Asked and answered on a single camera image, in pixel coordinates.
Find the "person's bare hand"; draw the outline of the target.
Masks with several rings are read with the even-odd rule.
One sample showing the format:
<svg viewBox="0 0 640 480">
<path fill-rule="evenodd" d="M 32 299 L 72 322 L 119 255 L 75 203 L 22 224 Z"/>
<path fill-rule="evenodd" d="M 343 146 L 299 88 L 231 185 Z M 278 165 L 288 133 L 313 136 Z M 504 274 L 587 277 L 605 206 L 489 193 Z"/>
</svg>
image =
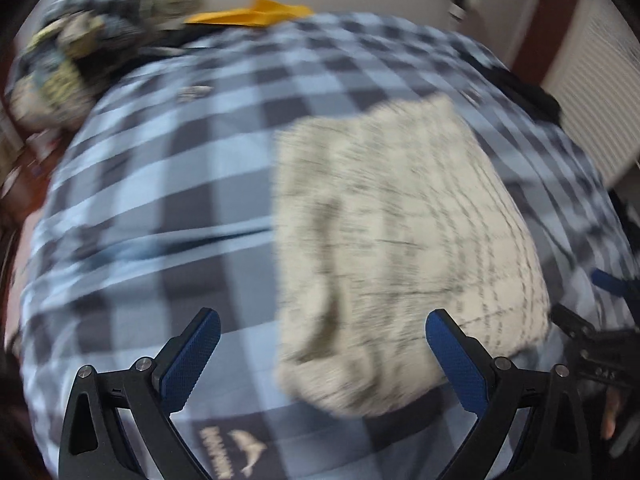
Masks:
<svg viewBox="0 0 640 480">
<path fill-rule="evenodd" d="M 616 419 L 623 411 L 628 398 L 624 390 L 608 387 L 605 393 L 605 401 L 601 422 L 601 437 L 610 440 L 616 429 Z"/>
</svg>

